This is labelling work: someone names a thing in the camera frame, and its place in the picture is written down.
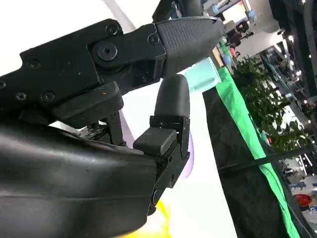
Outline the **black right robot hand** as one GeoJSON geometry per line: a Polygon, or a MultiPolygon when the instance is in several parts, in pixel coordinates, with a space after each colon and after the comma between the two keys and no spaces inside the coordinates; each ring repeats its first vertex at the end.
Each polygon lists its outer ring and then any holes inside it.
{"type": "Polygon", "coordinates": [[[185,167],[181,71],[224,33],[182,17],[124,34],[106,19],[21,53],[0,78],[0,235],[108,238],[142,227],[185,167]]]}

